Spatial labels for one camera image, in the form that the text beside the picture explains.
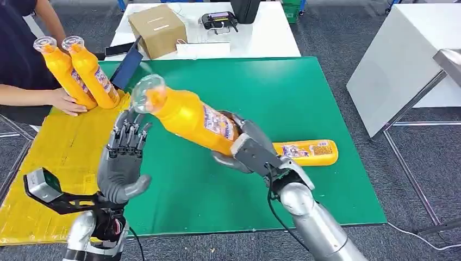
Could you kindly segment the person's right hand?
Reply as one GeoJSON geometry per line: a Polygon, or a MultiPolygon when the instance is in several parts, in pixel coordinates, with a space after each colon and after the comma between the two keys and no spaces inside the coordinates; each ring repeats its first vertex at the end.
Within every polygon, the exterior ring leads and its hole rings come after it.
{"type": "Polygon", "coordinates": [[[86,106],[78,104],[63,88],[47,90],[47,103],[70,116],[88,111],[86,106]]]}

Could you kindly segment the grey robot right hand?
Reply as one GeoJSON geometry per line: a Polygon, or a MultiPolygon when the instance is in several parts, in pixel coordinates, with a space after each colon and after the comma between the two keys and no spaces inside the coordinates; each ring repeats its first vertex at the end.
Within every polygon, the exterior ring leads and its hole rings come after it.
{"type": "MultiPolygon", "coordinates": [[[[276,150],[273,147],[272,141],[262,131],[262,129],[251,120],[244,119],[235,113],[231,113],[225,110],[219,110],[221,114],[233,120],[238,129],[238,134],[246,133],[253,138],[257,143],[262,145],[265,149],[276,155],[276,150]]],[[[234,159],[233,156],[224,155],[218,151],[211,151],[213,159],[226,167],[241,171],[242,173],[253,173],[253,170],[242,164],[238,160],[234,159]]]]}

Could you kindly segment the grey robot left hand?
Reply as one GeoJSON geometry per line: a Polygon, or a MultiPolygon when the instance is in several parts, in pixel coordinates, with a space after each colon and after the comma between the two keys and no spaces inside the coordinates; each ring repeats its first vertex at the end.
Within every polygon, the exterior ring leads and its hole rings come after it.
{"type": "Polygon", "coordinates": [[[144,193],[151,182],[149,175],[141,175],[143,150],[151,123],[141,125],[145,115],[129,108],[122,111],[110,132],[103,149],[97,186],[102,195],[114,204],[125,204],[144,193]]]}

